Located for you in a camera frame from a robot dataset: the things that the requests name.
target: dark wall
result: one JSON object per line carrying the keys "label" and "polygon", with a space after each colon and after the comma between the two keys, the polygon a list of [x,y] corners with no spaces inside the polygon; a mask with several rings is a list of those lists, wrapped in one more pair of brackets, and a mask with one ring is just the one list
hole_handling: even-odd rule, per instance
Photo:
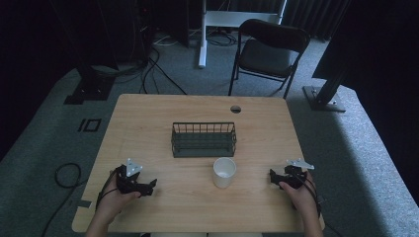
{"label": "dark wall", "polygon": [[419,2],[352,0],[313,77],[353,88],[419,201]]}
{"label": "dark wall", "polygon": [[47,23],[47,2],[1,1],[0,159],[58,78],[74,67]]}
{"label": "dark wall", "polygon": [[0,2],[0,160],[69,70],[148,58],[152,35],[140,34],[139,8],[135,0]]}

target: table top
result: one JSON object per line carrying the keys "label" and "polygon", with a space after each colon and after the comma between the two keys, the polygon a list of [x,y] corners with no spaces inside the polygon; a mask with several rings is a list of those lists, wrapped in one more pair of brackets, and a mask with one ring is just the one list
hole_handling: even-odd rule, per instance
{"label": "table top", "polygon": [[[241,108],[236,114],[232,106]],[[237,171],[226,189],[212,182],[217,157],[174,158],[173,122],[233,121]],[[296,232],[298,213],[270,183],[287,159],[303,158],[285,100],[261,97],[121,95],[100,147],[73,230],[85,232],[109,171],[126,159],[143,166],[138,182],[157,179],[150,197],[130,203],[111,232]]]}

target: black chair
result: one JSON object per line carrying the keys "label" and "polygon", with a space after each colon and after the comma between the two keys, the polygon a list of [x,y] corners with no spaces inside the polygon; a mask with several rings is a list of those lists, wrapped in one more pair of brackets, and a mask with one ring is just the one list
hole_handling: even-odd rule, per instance
{"label": "black chair", "polygon": [[[251,37],[242,45],[242,35]],[[237,52],[234,59],[228,96],[239,73],[282,82],[279,90],[289,81],[284,99],[290,89],[299,59],[310,42],[309,34],[298,28],[286,27],[261,20],[250,19],[241,24],[238,32]]]}

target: metal stand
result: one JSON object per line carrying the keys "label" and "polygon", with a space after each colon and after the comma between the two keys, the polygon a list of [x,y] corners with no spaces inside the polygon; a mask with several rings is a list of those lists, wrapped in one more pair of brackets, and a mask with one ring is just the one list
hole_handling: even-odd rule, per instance
{"label": "metal stand", "polygon": [[327,104],[321,104],[317,98],[321,87],[304,86],[302,87],[302,90],[304,91],[312,110],[341,113],[346,112],[337,94],[334,94],[333,98]]}
{"label": "metal stand", "polygon": [[81,81],[64,105],[82,105],[84,101],[106,101],[114,86],[115,78],[99,78],[91,66],[77,67]]}

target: wire basket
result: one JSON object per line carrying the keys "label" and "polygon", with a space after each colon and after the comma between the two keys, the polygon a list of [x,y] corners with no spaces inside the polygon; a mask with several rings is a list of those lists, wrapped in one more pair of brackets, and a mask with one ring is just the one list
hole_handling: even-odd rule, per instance
{"label": "wire basket", "polygon": [[234,122],[173,122],[172,150],[177,157],[234,156]]}

